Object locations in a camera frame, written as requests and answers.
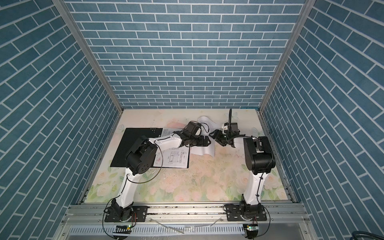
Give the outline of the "red folder with black inside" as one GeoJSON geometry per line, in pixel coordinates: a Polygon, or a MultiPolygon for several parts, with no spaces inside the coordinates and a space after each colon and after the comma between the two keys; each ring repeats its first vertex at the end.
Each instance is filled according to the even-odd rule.
{"type": "MultiPolygon", "coordinates": [[[[171,135],[174,131],[176,131],[176,129],[126,128],[110,166],[116,168],[123,168],[126,166],[125,154],[128,152],[128,150],[130,150],[138,137],[146,136],[148,138],[164,138],[168,135],[171,135]]],[[[163,157],[163,153],[161,153],[161,156],[163,165],[163,160],[165,159],[163,157]]]]}

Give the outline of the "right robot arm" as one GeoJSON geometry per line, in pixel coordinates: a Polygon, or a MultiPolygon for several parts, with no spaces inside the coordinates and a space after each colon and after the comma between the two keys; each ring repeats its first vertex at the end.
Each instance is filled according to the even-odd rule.
{"type": "Polygon", "coordinates": [[[276,166],[276,160],[269,139],[266,136],[254,137],[240,135],[233,131],[215,130],[209,134],[221,146],[230,145],[241,148],[245,153],[246,167],[250,178],[240,201],[242,214],[260,212],[261,192],[268,174],[276,166]]]}

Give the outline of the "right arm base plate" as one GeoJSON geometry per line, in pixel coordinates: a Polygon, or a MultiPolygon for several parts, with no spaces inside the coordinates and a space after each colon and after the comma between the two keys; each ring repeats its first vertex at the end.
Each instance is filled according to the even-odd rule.
{"type": "Polygon", "coordinates": [[[266,221],[267,214],[263,205],[234,205],[226,204],[223,206],[227,221],[266,221]]]}

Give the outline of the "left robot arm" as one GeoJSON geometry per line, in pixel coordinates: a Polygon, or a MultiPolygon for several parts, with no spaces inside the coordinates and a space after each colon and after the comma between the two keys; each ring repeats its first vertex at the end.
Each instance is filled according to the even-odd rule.
{"type": "Polygon", "coordinates": [[[140,136],[125,154],[126,171],[122,186],[117,197],[107,204],[104,213],[106,222],[134,221],[134,194],[142,175],[160,157],[161,167],[166,162],[165,151],[177,148],[207,147],[211,144],[208,136],[188,134],[186,131],[176,131],[168,136],[148,138],[140,136]]]}

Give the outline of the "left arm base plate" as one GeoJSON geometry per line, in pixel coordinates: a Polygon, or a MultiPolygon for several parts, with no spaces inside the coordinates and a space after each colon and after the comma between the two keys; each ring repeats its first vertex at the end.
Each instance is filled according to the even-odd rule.
{"type": "Polygon", "coordinates": [[[145,222],[148,213],[148,206],[130,206],[122,210],[117,207],[107,207],[104,221],[107,223],[123,222],[145,222]]]}

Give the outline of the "text paper sheet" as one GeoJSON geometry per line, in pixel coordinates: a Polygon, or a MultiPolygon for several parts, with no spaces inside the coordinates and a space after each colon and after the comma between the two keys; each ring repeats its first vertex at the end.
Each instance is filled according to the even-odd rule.
{"type": "MultiPolygon", "coordinates": [[[[222,126],[212,121],[207,116],[202,116],[198,118],[198,122],[202,124],[204,129],[202,129],[202,135],[208,136],[215,130],[221,130],[222,126]]],[[[215,140],[209,137],[211,144],[207,147],[192,147],[190,153],[193,155],[210,155],[211,157],[215,156],[215,140]]]]}

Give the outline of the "technical drawing paper sheet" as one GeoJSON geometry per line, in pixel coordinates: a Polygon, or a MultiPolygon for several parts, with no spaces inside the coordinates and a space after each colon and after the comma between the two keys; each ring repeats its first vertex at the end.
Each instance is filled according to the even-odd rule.
{"type": "Polygon", "coordinates": [[[153,164],[154,168],[160,168],[161,165],[163,168],[173,168],[173,169],[187,169],[189,167],[189,157],[190,157],[190,148],[189,147],[180,147],[180,148],[172,148],[165,149],[161,146],[161,150],[163,153],[162,165],[162,156],[160,151],[157,151],[155,161],[153,164]]]}

